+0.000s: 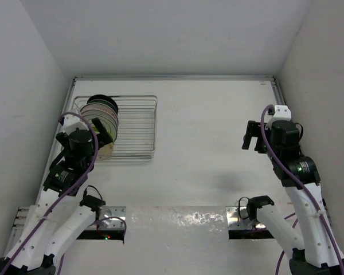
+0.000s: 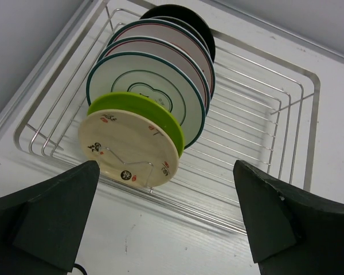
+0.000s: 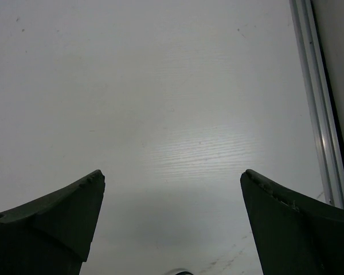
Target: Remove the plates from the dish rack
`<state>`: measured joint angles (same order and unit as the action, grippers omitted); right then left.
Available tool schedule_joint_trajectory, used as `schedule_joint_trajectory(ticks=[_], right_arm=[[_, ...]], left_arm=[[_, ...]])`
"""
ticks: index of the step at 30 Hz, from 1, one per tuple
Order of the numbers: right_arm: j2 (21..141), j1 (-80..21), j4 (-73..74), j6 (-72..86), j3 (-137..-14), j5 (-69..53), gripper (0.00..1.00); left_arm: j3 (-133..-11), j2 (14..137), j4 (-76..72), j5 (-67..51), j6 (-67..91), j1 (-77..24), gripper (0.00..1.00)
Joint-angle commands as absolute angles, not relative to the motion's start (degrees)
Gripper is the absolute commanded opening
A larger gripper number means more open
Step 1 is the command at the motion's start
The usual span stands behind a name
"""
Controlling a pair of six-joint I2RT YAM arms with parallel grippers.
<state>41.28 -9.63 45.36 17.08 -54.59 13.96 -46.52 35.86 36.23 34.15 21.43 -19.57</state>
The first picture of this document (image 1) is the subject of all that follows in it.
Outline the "beige round plate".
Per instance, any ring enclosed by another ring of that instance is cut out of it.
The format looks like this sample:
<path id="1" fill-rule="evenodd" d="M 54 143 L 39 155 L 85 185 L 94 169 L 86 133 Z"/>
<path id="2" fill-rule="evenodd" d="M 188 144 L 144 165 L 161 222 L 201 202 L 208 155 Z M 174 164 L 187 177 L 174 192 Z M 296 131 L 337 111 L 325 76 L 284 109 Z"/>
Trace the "beige round plate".
<path id="1" fill-rule="evenodd" d="M 97 160 L 105 160 L 109 159 L 112 156 L 112 153 L 114 151 L 114 144 L 110 143 L 102 148 L 99 148 L 98 153 L 97 153 Z"/>

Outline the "white plate teal cloud design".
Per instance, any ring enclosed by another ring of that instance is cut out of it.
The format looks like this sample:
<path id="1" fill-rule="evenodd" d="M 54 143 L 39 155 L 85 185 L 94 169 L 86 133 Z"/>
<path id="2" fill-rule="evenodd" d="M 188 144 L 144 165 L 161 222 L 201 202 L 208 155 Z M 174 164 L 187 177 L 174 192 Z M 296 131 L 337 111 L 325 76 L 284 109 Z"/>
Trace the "white plate teal cloud design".
<path id="1" fill-rule="evenodd" d="M 114 140 L 115 141 L 117 140 L 118 129 L 117 129 L 117 127 L 115 125 L 115 121 L 112 117 L 110 117 L 106 114 L 102 115 L 100 113 L 96 113 L 96 114 L 91 113 L 91 114 L 85 114 L 85 115 L 82 114 L 82 116 L 84 118 L 86 118 L 91 124 L 92 124 L 91 119 L 94 119 L 96 117 L 99 118 L 101 123 L 104 125 L 104 127 L 106 129 L 108 129 L 110 132 L 112 132 L 112 136 L 113 136 Z"/>

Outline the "white plate red characters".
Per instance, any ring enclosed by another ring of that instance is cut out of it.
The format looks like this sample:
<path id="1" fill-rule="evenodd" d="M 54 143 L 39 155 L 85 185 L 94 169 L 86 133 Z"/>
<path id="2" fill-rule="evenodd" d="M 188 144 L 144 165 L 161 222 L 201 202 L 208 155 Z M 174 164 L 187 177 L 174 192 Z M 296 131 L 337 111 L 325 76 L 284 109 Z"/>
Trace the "white plate red characters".
<path id="1" fill-rule="evenodd" d="M 119 124 L 119 119 L 118 119 L 118 116 L 115 114 L 115 113 L 113 113 L 112 111 L 111 112 L 105 112 L 105 111 L 103 111 L 103 110 L 99 110 L 99 109 L 89 109 L 89 110 L 87 110 L 87 111 L 85 111 L 85 112 L 81 112 L 83 115 L 85 115 L 85 114 L 96 114 L 96 113 L 100 113 L 100 114 L 102 114 L 102 113 L 104 113 L 104 114 L 107 114 L 108 116 L 110 116 L 110 117 L 112 117 L 114 120 L 115 120 L 115 122 L 116 122 L 116 124 Z"/>

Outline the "lime green plate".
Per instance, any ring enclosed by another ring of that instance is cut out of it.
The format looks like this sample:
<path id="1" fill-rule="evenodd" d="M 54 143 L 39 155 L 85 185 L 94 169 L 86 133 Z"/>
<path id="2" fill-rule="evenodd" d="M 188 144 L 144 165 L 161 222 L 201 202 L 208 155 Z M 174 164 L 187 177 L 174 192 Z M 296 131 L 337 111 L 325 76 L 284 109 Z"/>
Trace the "lime green plate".
<path id="1" fill-rule="evenodd" d="M 98 139 L 98 142 L 103 145 L 107 145 L 110 143 L 114 143 L 114 138 L 112 136 L 112 132 L 110 132 L 108 129 L 106 129 L 104 126 L 98 128 L 93 127 L 93 129 L 96 132 L 96 136 Z"/>

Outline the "white plate orange sunburst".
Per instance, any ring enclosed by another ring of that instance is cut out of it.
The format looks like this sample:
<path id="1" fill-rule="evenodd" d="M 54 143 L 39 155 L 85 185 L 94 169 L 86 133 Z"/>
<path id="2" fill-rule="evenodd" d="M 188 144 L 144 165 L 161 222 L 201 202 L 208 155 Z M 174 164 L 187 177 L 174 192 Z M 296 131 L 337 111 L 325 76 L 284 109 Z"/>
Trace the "white plate orange sunburst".
<path id="1" fill-rule="evenodd" d="M 118 114 L 118 111 L 116 111 L 116 110 L 114 110 L 112 107 L 110 107 L 110 106 L 107 106 L 107 105 L 105 105 L 105 104 L 102 104 L 102 103 L 89 103 L 89 104 L 86 104 L 86 105 L 84 105 L 81 109 L 80 109 L 80 111 L 81 112 L 85 112 L 85 111 L 87 111 L 87 110 L 89 110 L 89 109 L 99 109 L 99 110 L 103 110 L 103 111 L 105 111 L 105 112 L 113 112 L 113 113 L 115 113 L 116 115 Z"/>

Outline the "teal blue patterned plate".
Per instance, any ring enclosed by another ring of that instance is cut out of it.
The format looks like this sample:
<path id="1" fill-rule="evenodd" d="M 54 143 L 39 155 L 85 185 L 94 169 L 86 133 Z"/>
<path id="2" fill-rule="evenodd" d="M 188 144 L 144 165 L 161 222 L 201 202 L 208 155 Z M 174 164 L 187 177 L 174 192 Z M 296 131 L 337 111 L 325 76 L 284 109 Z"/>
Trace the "teal blue patterned plate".
<path id="1" fill-rule="evenodd" d="M 108 107 L 110 107 L 111 109 L 113 109 L 116 113 L 119 112 L 119 108 L 117 103 L 113 100 L 113 99 L 109 99 L 109 100 L 105 100 L 105 99 L 89 99 L 87 101 L 88 104 L 90 103 L 98 103 L 98 104 L 103 104 L 106 105 Z"/>

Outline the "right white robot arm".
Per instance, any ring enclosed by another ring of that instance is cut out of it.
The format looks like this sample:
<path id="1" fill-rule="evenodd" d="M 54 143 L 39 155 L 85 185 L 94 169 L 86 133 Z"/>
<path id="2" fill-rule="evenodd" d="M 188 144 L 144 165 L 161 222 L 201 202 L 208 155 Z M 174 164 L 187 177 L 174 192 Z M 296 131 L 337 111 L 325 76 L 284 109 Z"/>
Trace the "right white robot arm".
<path id="1" fill-rule="evenodd" d="M 314 161 L 301 152 L 300 130 L 292 121 L 269 124 L 250 120 L 244 150 L 253 137 L 257 138 L 255 151 L 268 155 L 293 204 L 300 232 L 279 216 L 267 195 L 249 198 L 243 218 L 265 225 L 287 256 L 292 274 L 344 274 L 344 255 L 326 217 L 319 173 Z"/>

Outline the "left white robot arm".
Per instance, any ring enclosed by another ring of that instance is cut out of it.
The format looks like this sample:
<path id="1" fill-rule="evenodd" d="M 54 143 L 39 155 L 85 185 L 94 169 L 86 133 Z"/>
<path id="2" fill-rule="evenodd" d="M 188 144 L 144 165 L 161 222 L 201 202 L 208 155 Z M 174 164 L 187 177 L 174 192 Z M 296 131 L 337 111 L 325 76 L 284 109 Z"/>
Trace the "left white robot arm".
<path id="1" fill-rule="evenodd" d="M 59 226 L 67 206 L 93 170 L 100 148 L 113 142 L 99 118 L 90 121 L 66 112 L 56 135 L 62 150 L 52 161 L 40 197 L 12 249 L 0 258 L 0 274 L 55 274 L 65 251 L 97 221 L 105 201 L 86 195 L 75 212 Z"/>

